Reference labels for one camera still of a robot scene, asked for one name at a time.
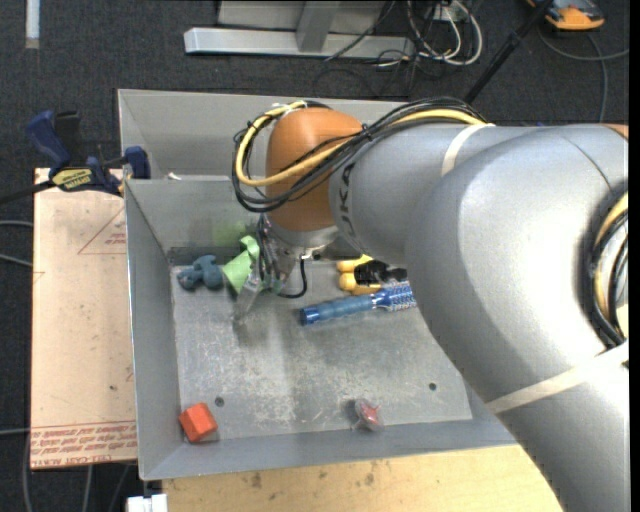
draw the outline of orange block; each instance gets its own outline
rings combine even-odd
[[[192,443],[196,443],[218,430],[218,424],[204,402],[185,409],[178,416],[178,419],[185,434],[187,434],[187,438]]]

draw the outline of black carpet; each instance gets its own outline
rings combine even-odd
[[[405,34],[404,2],[379,33]],[[571,54],[615,54],[629,45],[630,2],[601,0],[605,25],[591,33],[557,34],[546,40]],[[468,67],[427,62],[375,70],[348,59],[186,56],[183,33],[211,25],[214,2],[130,0],[42,1],[39,50],[25,49],[25,2],[0,2],[0,195],[27,187],[31,170],[48,160],[28,143],[24,129],[45,109],[82,115],[85,150],[107,157],[119,150],[119,88],[266,94],[301,97],[413,100],[463,98],[509,34],[531,14],[524,0],[476,0],[484,53]],[[628,122],[629,58],[575,60],[548,49],[536,30],[513,52],[473,103],[488,120],[503,124]],[[33,201],[0,206],[0,220],[32,220]],[[0,253],[30,259],[32,235],[0,226]],[[29,424],[31,274],[0,261],[0,430]],[[0,509],[24,510],[21,466],[25,437],[0,436]],[[89,510],[106,511],[123,466],[97,466]],[[30,476],[34,510],[80,510],[85,469]],[[142,492],[136,471],[121,494]]]

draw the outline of wooden board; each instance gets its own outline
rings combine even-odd
[[[31,468],[135,460],[124,201],[47,190],[34,224]]]
[[[162,482],[171,512],[561,512],[517,445]]]

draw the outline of blue screwdriver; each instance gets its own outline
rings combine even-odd
[[[382,288],[370,295],[357,295],[307,306],[300,309],[300,321],[302,325],[311,325],[321,320],[339,318],[377,308],[399,311],[415,306],[416,301],[411,287],[403,283]]]

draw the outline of gray robot arm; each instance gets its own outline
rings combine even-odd
[[[279,188],[267,196],[298,186],[266,213],[274,258],[293,268],[340,234],[406,268],[432,334],[565,509],[630,510],[628,333],[607,346],[585,285],[585,255],[627,188],[626,137],[604,125],[453,123],[433,110],[428,123],[410,114],[406,128],[369,137],[353,118],[311,110],[288,114],[270,139],[267,175],[291,179],[268,177]],[[334,158],[326,144],[354,130],[361,143]],[[323,165],[328,184],[300,185]]]

